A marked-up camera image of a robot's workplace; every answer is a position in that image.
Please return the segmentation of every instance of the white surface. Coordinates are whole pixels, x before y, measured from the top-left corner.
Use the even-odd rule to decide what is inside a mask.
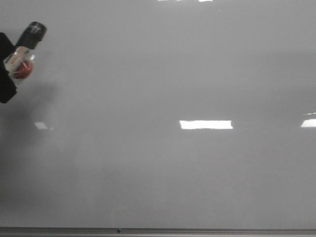
[[[301,127],[316,127],[316,119],[304,120]]]
[[[32,21],[48,31],[0,105],[0,225],[316,228],[316,131],[301,128],[316,111],[315,11],[1,0],[12,41]]]
[[[182,129],[233,129],[232,121],[225,120],[180,120]]]

